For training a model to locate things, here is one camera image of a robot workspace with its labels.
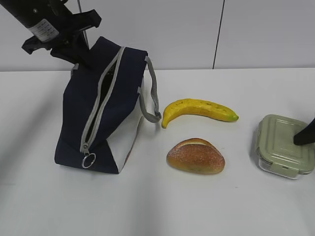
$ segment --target navy blue lunch bag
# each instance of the navy blue lunch bag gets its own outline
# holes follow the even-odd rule
[[[55,162],[118,174],[143,117],[152,123],[161,119],[156,76],[146,51],[100,37],[90,53],[92,68],[76,65],[63,94],[63,125]],[[152,77],[154,115],[146,111],[142,94],[146,66]]]

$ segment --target zipper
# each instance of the zipper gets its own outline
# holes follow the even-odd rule
[[[96,138],[96,134],[99,128],[99,124],[102,118],[102,114],[104,111],[104,108],[111,96],[111,93],[114,89],[114,85],[116,82],[116,78],[118,75],[118,70],[120,66],[120,62],[123,56],[123,52],[125,50],[125,47],[121,47],[116,56],[113,58],[113,60],[109,63],[109,65],[105,68],[104,72],[102,73],[100,80],[98,82],[98,87],[97,87],[97,97],[94,103],[94,107],[92,109],[92,112],[89,116],[89,119],[84,127],[82,137],[81,137],[81,145],[80,145],[80,152],[84,154],[85,158],[82,162],[82,167],[83,168],[89,168],[84,165],[85,160],[89,156],[94,156],[94,160],[92,164],[95,162],[96,155],[95,153],[90,153],[89,148],[92,145],[93,141]],[[103,82],[106,81],[105,78],[106,76],[110,75],[110,73],[113,73],[112,81],[109,85],[108,89],[105,89],[106,95],[103,98],[103,93],[102,93],[102,86]]]

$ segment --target yellow banana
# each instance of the yellow banana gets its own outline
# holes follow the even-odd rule
[[[238,120],[235,112],[228,107],[210,101],[186,98],[175,101],[165,108],[162,127],[166,129],[170,121],[181,115],[200,115],[222,121]]]

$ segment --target lid latch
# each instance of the lid latch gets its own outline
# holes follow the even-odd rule
[[[298,169],[294,169],[288,166],[280,165],[278,163],[272,163],[270,170],[279,175],[295,178],[299,174]]]

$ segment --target food container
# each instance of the food container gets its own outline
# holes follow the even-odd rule
[[[260,168],[291,179],[311,173],[315,167],[315,145],[293,143],[294,135],[306,126],[299,120],[267,115],[259,124],[255,144]]]

